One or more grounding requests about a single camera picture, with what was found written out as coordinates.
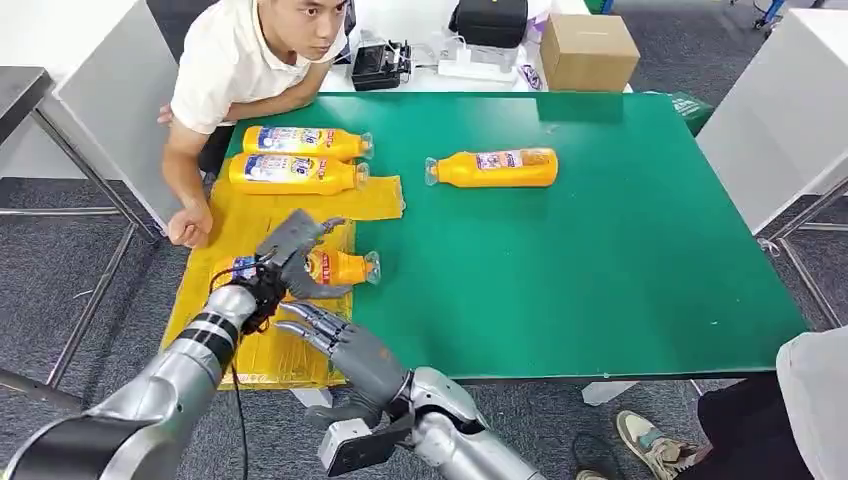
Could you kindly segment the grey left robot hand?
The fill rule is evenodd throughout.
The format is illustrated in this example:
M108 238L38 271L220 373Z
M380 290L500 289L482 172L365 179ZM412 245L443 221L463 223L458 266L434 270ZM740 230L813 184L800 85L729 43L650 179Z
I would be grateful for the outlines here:
M346 220L331 217L316 222L305 210L294 210L257 247L255 256L279 271L288 293L298 300L339 298L352 291L351 285L319 284L306 270L306 257L321 238Z

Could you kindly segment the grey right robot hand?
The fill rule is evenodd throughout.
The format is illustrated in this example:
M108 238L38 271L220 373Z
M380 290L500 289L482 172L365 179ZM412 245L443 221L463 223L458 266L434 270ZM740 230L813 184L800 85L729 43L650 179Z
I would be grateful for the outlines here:
M299 334L325 354L353 386L341 406L308 407L306 419L311 425L326 429L336 422L360 418L374 428L383 415L396 421L411 411L411 371L371 331L306 301L283 302L280 308L300 316L311 327L296 327L292 322L275 326Z

